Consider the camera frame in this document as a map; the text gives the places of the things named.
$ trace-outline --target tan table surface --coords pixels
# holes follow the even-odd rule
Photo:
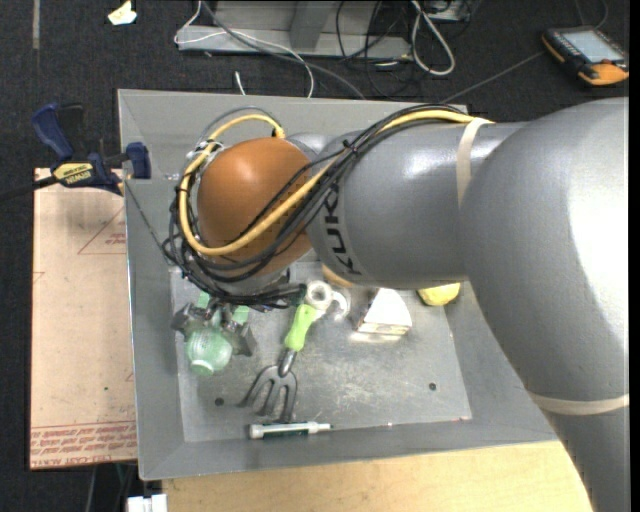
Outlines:
[[[559,441],[163,481],[171,512],[591,511]]]

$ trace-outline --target orange ball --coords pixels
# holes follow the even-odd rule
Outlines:
[[[198,219],[205,245],[220,247],[237,239],[293,175],[308,163],[309,159],[295,145],[275,137],[251,139],[223,150],[204,171],[198,189]],[[300,176],[265,216],[298,190],[308,175],[306,172]],[[247,246],[224,256],[210,257],[211,261],[229,263],[256,255],[275,240],[290,212]],[[281,248],[291,243],[301,231],[302,227],[292,233]],[[256,275],[282,270],[310,248],[307,235],[300,233],[290,247]],[[248,268],[227,274],[239,275]]]

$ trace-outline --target electrical cable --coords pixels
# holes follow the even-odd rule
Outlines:
[[[267,55],[271,55],[272,57],[275,57],[275,58],[280,59],[280,60],[284,60],[284,61],[287,61],[287,62],[300,63],[300,61],[297,60],[297,59],[294,59],[294,58],[291,58],[291,57],[287,57],[286,55],[281,55],[281,54],[276,53],[276,52],[272,52],[270,50],[267,50],[266,48],[261,48],[260,46],[257,46],[255,44],[253,44],[251,41],[248,41],[247,39],[243,38],[243,36],[240,36],[237,33],[237,31],[231,30],[229,27],[226,26],[226,24],[224,24],[222,21],[220,21],[218,19],[218,17],[215,15],[215,13],[213,12],[213,10],[209,7],[207,2],[203,1],[202,2],[202,6],[204,7],[205,11],[207,11],[209,16],[211,16],[211,19],[213,20],[213,22],[216,25],[218,25],[222,30],[227,32],[231,37],[233,37],[237,41],[241,42],[245,46],[249,46],[250,48],[253,48],[254,50],[257,50],[257,51],[259,51],[261,53],[265,53]],[[335,80],[339,81],[341,84],[343,84],[345,87],[347,87],[356,97],[358,97],[360,99],[363,99],[363,100],[366,99],[365,96],[362,94],[362,92],[360,92],[351,82],[349,82],[348,80],[345,80],[344,78],[342,78],[340,75],[334,73],[333,71],[331,71],[329,69],[326,69],[326,68],[323,68],[322,66],[318,66],[317,64],[312,64],[311,62],[306,62],[306,65],[308,67],[310,67],[311,69],[317,70],[320,73],[324,73],[325,75],[330,76],[330,77],[334,78]]]
[[[178,32],[179,32],[180,30],[184,29],[185,27],[190,26],[190,25],[194,22],[194,20],[195,20],[198,16],[200,16],[201,9],[202,9],[202,5],[203,5],[203,1],[202,1],[202,0],[200,0],[200,1],[198,2],[198,8],[197,8],[197,10],[196,10],[196,13],[195,13],[195,14],[194,14],[194,15],[193,15],[193,16],[192,16],[192,17],[191,17],[191,18],[190,18],[190,19],[189,19],[189,20],[188,20],[188,21],[187,21],[187,22],[186,22],[182,27],[180,27],[180,29],[178,30]],[[220,32],[215,32],[215,33],[213,33],[213,34],[207,34],[206,36],[199,37],[199,38],[196,38],[196,39],[179,40],[179,39],[178,39],[178,32],[176,32],[175,36],[173,37],[173,42],[174,42],[175,44],[180,44],[180,43],[182,43],[182,44],[187,44],[187,43],[196,43],[196,42],[204,41],[205,39],[209,39],[209,38],[217,37],[217,36],[221,36],[221,35],[229,35],[229,36],[232,36],[232,34],[231,34],[231,32],[229,32],[229,30],[224,29],[224,30],[221,30]],[[307,98],[311,98],[311,97],[313,96],[313,91],[314,91],[314,88],[315,88],[315,78],[314,78],[314,76],[313,76],[313,72],[311,71],[311,68],[309,67],[309,65],[307,64],[307,62],[306,62],[306,61],[305,61],[305,60],[304,60],[304,59],[303,59],[303,58],[302,58],[302,57],[301,57],[301,56],[300,56],[296,51],[294,51],[293,49],[288,48],[288,47],[286,47],[286,46],[284,46],[284,45],[278,44],[278,43],[272,43],[272,42],[269,42],[269,41],[264,41],[264,40],[262,40],[262,39],[258,39],[257,37],[253,37],[253,36],[251,36],[251,35],[249,35],[249,34],[246,34],[246,33],[244,33],[244,32],[240,32],[240,31],[238,31],[238,30],[235,30],[234,32],[235,32],[235,34],[240,35],[240,36],[242,36],[242,37],[244,37],[244,38],[246,38],[246,39],[249,39],[249,40],[251,40],[251,41],[254,41],[254,42],[258,43],[258,44],[266,45],[266,46],[271,46],[271,47],[273,47],[273,48],[278,48],[278,49],[280,49],[280,50],[282,50],[282,51],[284,51],[284,52],[287,52],[287,53],[289,53],[289,54],[293,55],[293,57],[294,57],[297,61],[299,61],[299,62],[300,62],[300,64],[302,64],[302,65],[305,67],[305,69],[307,70],[307,74],[309,75],[310,85],[309,85],[309,92],[307,93]],[[249,45],[249,44],[247,44],[245,41],[242,41],[242,43],[243,43],[245,46],[250,46],[250,47],[252,47],[252,48],[256,49],[256,47],[255,47],[255,46]],[[262,53],[268,53],[268,54],[271,54],[271,52],[269,52],[268,50],[265,50],[264,48],[259,49],[259,51],[261,51]],[[242,84],[239,84],[239,83],[238,83],[238,79],[237,79],[237,78],[236,78],[236,83],[239,85],[240,90],[241,90],[241,91],[243,91]]]
[[[14,197],[19,197],[24,194],[28,194],[29,192],[34,192],[36,190],[40,190],[41,188],[48,187],[50,185],[54,185],[58,183],[58,180],[55,176],[48,176],[47,178],[43,178],[38,181],[34,181],[29,183],[28,185],[23,185],[21,187],[16,187],[6,192],[2,192],[0,194],[0,203],[4,201],[8,201],[9,199],[13,199]]]
[[[481,82],[478,82],[470,87],[467,87],[466,89],[462,89],[461,91],[452,94],[451,96],[447,96],[445,99],[441,100],[440,103],[449,103],[451,100],[462,96],[463,94],[466,94],[468,92],[474,91],[480,87],[482,87],[483,85],[488,84],[489,82],[493,82],[494,80],[497,80],[498,78],[506,75],[507,73],[511,73],[511,71],[513,71],[514,69],[518,69],[521,66],[524,66],[525,64],[527,64],[528,62],[531,62],[534,59],[537,59],[538,57],[544,55],[545,52],[538,52],[538,53],[534,53],[533,55],[530,55],[529,57],[527,57],[526,59],[521,60],[520,62],[514,64],[513,66],[508,67],[507,69],[500,71],[499,73],[496,73],[493,76],[490,76],[489,78],[482,80]]]
[[[84,506],[84,512],[91,512],[93,508],[93,494],[96,487],[96,475],[98,473],[98,465],[93,466],[91,471],[91,480],[89,480],[89,493],[87,494],[87,502]]]
[[[573,0],[573,3],[576,6],[576,11],[578,12],[578,17],[580,18],[580,25],[585,25],[584,15],[582,14],[582,8],[580,7],[579,0]]]
[[[214,131],[211,134],[210,140],[216,140],[219,134],[226,131],[228,128],[230,128],[234,124],[242,122],[243,120],[249,120],[248,119],[249,117],[250,116],[244,116],[242,118],[237,118],[233,121],[226,123],[221,128],[219,128],[218,130]],[[382,127],[380,127],[376,131],[376,133],[382,133],[389,128],[393,128],[394,126],[397,126],[398,124],[404,124],[404,123],[409,123],[411,121],[423,120],[423,119],[434,119],[434,118],[448,120],[448,121],[456,121],[456,122],[469,122],[473,119],[470,116],[467,116],[465,114],[460,114],[457,112],[450,112],[446,110],[436,111],[436,110],[429,109],[424,111],[411,112],[403,115],[398,119],[389,121],[388,124],[385,124]],[[181,181],[180,187],[178,189],[178,193],[179,193],[178,215],[180,219],[180,227],[184,233],[187,243],[191,246],[192,249],[202,254],[203,256],[208,256],[208,257],[226,255],[245,247],[247,244],[251,243],[257,237],[262,235],[275,222],[281,219],[291,208],[295,207],[298,201],[300,201],[305,195],[307,195],[307,193],[315,186],[315,184],[320,181],[320,179],[324,176],[324,174],[327,173],[327,171],[329,171],[329,169],[331,169],[332,166],[338,162],[340,157],[343,155],[346,155],[349,151],[351,151],[351,149],[349,147],[345,147],[344,150],[342,150],[338,154],[338,156],[331,159],[329,164],[325,165],[304,185],[302,185],[298,190],[293,192],[286,200],[284,200],[277,208],[275,208],[273,212],[271,212],[264,219],[258,222],[247,233],[245,233],[244,235],[240,236],[230,244],[227,244],[223,247],[207,247],[201,244],[195,238],[191,230],[191,226],[189,225],[189,218],[188,218],[188,213],[186,209],[186,206],[187,206],[186,200],[187,200],[187,195],[189,193],[189,187],[191,185],[190,181],[192,181],[191,178],[194,175],[195,170],[206,158],[206,156],[204,155],[205,154],[208,155],[210,153],[210,152],[206,153],[206,151],[203,152],[187,167],[187,169],[183,174],[183,179]]]
[[[373,77],[371,75],[371,69],[369,67],[369,37],[371,35],[371,30],[373,29],[373,23],[375,21],[375,18],[378,14],[378,10],[380,9],[380,6],[382,5],[381,1],[378,1],[373,10],[371,11],[371,17],[369,18],[369,26],[367,28],[367,34],[365,37],[365,46],[364,46],[364,66],[365,66],[365,74],[367,76],[367,80],[369,81],[369,85],[371,86],[371,88],[380,96],[392,100],[392,101],[396,101],[396,98],[394,98],[394,96],[404,92],[408,87],[410,87],[411,85],[418,85],[419,82],[414,78],[415,77],[415,70],[416,67],[415,66],[411,66],[410,72],[411,72],[411,76],[408,79],[402,79],[400,78],[397,74],[393,74],[392,76],[394,78],[396,78],[396,80],[398,80],[398,82],[402,83],[403,85],[401,85],[400,87],[392,90],[392,91],[383,91],[382,89],[380,89],[378,87],[378,85],[375,83],[375,81],[373,80]]]
[[[600,0],[600,4],[602,5],[602,9],[604,10],[604,14],[602,15],[602,18],[600,19],[600,21],[597,23],[596,25],[596,30],[598,30],[600,27],[602,27],[602,25],[604,25],[607,20],[609,19],[609,5],[607,4],[606,0]]]
[[[255,111],[255,112],[259,112],[261,114],[264,114],[265,116],[270,117],[271,119],[273,119],[278,126],[282,126],[282,123],[278,120],[278,118],[276,116],[274,116],[271,112],[269,112],[268,110],[265,110],[262,107],[258,107],[256,105],[246,105],[244,107],[236,107],[236,108],[233,108],[231,110],[226,111],[224,114],[219,115],[213,121],[211,121],[202,130],[202,132],[200,132],[200,136],[198,137],[198,142],[196,143],[196,146],[199,146],[201,142],[206,140],[206,138],[209,135],[209,133],[211,133],[212,128],[215,125],[217,125],[220,121],[222,121],[223,119],[225,119],[225,118],[227,118],[227,117],[229,117],[229,116],[231,116],[233,114],[237,114],[239,112],[247,112],[247,111]]]
[[[427,115],[423,113],[425,111],[435,112],[429,114],[427,117]],[[458,119],[461,122],[466,122],[468,119],[471,119],[469,116],[465,116],[464,113],[453,107],[443,107],[440,105],[417,105],[409,107],[372,125],[355,137],[352,142],[347,143],[345,141],[344,149],[323,157],[321,160],[326,161],[328,159],[335,159],[335,157],[339,155],[337,162],[333,164],[332,168],[326,172],[325,176],[318,183],[316,183],[313,190],[311,190],[310,193],[300,201],[300,206],[296,207],[294,212],[287,216],[287,219],[275,240],[259,254],[256,254],[251,258],[241,262],[233,262],[231,264],[214,263],[191,248],[189,244],[186,243],[180,223],[177,222],[177,208],[175,200],[171,209],[169,238],[163,243],[163,252],[169,260],[173,261],[181,268],[185,279],[188,279],[201,290],[209,293],[217,301],[227,302],[229,304],[245,304],[250,307],[260,308],[286,308],[297,304],[306,291],[302,284],[279,285],[274,289],[264,291],[260,294],[241,296],[233,295],[220,289],[216,284],[216,280],[220,283],[227,283],[247,279],[248,277],[255,275],[259,269],[264,268],[264,266],[271,261],[273,257],[286,251],[286,248],[302,234],[308,222],[310,222],[315,214],[320,210],[322,205],[322,196],[327,193],[332,183],[335,183],[336,180],[340,179],[347,171],[350,162],[352,162],[358,155],[362,154],[363,151],[366,151],[369,144],[375,143],[379,137],[383,136],[383,132],[388,133],[395,129],[403,129],[414,122],[424,122],[425,120],[432,121],[429,119],[431,117],[435,120],[441,119],[443,117],[448,117],[449,114],[462,116]],[[310,165],[318,165],[319,163],[322,162],[320,160],[316,160]],[[300,175],[303,171],[306,171],[306,169],[300,169],[297,174]],[[288,188],[294,182],[295,178],[292,178],[290,182],[285,184],[280,192],[276,194],[273,200],[277,200],[285,195],[288,196]],[[181,194],[180,189],[181,187],[178,187],[176,191],[177,195]],[[191,210],[187,213],[187,217],[190,219],[190,222],[194,223],[194,229],[197,230],[197,226],[195,225],[195,216]],[[252,221],[252,224],[255,225],[258,221],[260,221],[260,215],[256,216],[256,219]],[[257,263],[257,265],[247,270],[241,276],[229,277],[228,275],[225,276],[212,272],[212,270],[218,269],[226,271],[231,268],[238,269],[252,263]]]
[[[418,14],[416,15],[416,20],[415,20],[415,22],[413,24],[413,29],[411,31],[411,46],[412,46],[411,47],[411,53],[413,55],[413,60],[418,65],[418,67],[420,67],[420,69],[422,69],[425,73],[428,73],[428,74],[434,75],[434,76],[447,76],[447,75],[449,75],[456,67],[456,59],[455,59],[455,57],[453,55],[453,52],[451,51],[451,48],[449,47],[449,45],[445,41],[444,37],[442,37],[442,34],[440,34],[440,31],[433,24],[433,22],[431,21],[431,18],[429,18],[429,16],[424,11],[422,6],[418,3],[418,1],[417,0],[411,0],[411,5],[416,9],[416,11],[418,11]],[[419,57],[418,51],[417,51],[417,45],[416,45],[416,38],[417,38],[417,34],[418,34],[418,28],[420,27],[420,19],[424,20],[425,24],[429,27],[429,30],[431,30],[431,32],[436,37],[436,39],[438,40],[438,42],[440,43],[440,45],[444,49],[445,53],[447,54],[447,57],[449,58],[449,67],[448,68],[446,68],[444,70],[438,70],[437,71],[437,70],[427,66],[422,61],[422,59]]]
[[[278,200],[293,186],[293,184],[298,181],[298,179],[305,173],[307,172],[309,169],[311,169],[313,166],[318,165],[320,163],[326,162],[327,160],[330,160],[332,158],[335,158],[337,156],[340,155],[340,153],[342,152],[342,150],[340,151],[336,151],[334,153],[331,153],[325,157],[319,158],[314,160],[313,162],[310,162],[309,164],[301,167],[300,169],[298,169],[298,171],[289,179],[289,181],[287,181],[287,183],[285,183],[281,189],[278,191],[278,193],[273,196],[271,198],[271,200],[265,205],[265,207],[258,212],[258,214],[255,216],[255,218],[253,219],[253,221],[251,221],[249,223],[249,225],[240,233],[239,236],[244,235],[247,231],[249,231],[251,228],[253,228],[258,221],[267,214],[267,212],[278,202]]]
[[[336,10],[336,37],[338,39],[338,45],[340,46],[340,53],[342,54],[342,61],[348,61],[351,60],[355,57],[357,57],[358,55],[362,55],[365,51],[370,50],[371,48],[373,48],[375,45],[377,45],[380,41],[382,41],[385,37],[387,37],[389,35],[389,33],[394,29],[394,27],[398,24],[398,22],[400,21],[401,16],[398,16],[398,18],[396,18],[396,20],[389,25],[389,28],[387,29],[387,31],[384,34],[381,34],[379,36],[377,36],[373,42],[369,43],[365,43],[365,45],[360,48],[359,50],[357,50],[354,53],[351,53],[349,55],[346,54],[345,49],[344,49],[344,44],[342,42],[342,31],[340,30],[340,13],[342,12],[342,8],[344,7],[344,4],[346,4],[345,0],[342,0],[340,2],[340,4],[338,5],[338,9]]]
[[[242,93],[243,96],[246,96],[247,93],[244,92],[244,87],[242,87],[242,81],[240,80],[240,73],[238,73],[237,71],[233,73],[233,77],[235,78],[236,81],[236,85],[238,86],[238,88],[240,89],[240,92]]]
[[[478,11],[478,8],[480,7],[482,0],[475,0],[473,5],[470,2],[471,0],[463,0],[464,6],[467,9],[467,14],[465,16],[466,19],[460,20],[460,21],[464,21],[463,27],[462,29],[458,30],[458,32],[454,32],[453,34],[449,31],[447,33],[447,41],[452,41],[454,39],[459,38],[462,34],[464,34],[467,31],[467,29],[471,25],[471,20],[474,19],[475,13]]]
[[[131,482],[133,481],[134,467],[135,466],[127,467],[124,482],[120,485],[120,490],[118,491],[118,496],[116,498],[116,502],[113,505],[112,512],[117,512],[119,509],[121,509],[123,497],[125,499],[128,497],[127,495],[129,494],[129,490],[131,489]]]

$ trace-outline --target paper scrap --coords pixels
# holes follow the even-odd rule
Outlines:
[[[138,14],[131,8],[131,1],[127,0],[115,11],[113,11],[107,18],[114,25],[128,25],[133,23]]]

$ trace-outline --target tape roll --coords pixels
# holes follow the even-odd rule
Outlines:
[[[333,290],[324,281],[310,281],[304,301],[319,311],[326,311],[333,302]]]

